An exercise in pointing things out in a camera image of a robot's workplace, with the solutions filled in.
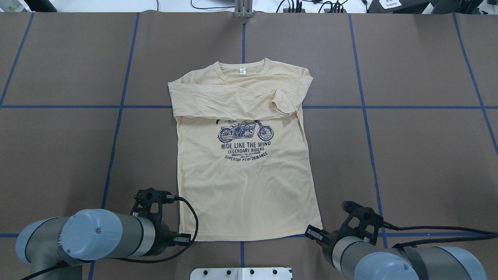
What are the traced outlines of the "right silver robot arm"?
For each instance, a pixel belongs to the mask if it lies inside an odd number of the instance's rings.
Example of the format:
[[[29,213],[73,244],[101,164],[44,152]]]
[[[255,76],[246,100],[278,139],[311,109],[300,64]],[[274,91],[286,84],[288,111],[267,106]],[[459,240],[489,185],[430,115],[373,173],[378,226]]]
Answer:
[[[327,262],[347,280],[486,280],[480,261],[459,247],[381,249],[366,237],[340,235],[309,225],[304,235],[316,241]]]

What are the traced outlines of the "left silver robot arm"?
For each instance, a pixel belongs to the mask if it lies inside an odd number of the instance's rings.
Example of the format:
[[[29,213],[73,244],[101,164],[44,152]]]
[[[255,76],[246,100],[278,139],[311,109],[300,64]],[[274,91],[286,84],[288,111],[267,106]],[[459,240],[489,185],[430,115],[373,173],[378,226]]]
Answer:
[[[167,247],[188,248],[190,234],[170,231],[138,214],[85,209],[69,217],[36,221],[18,235],[15,252],[30,265],[27,280],[81,280],[82,266],[98,259],[139,263]]]

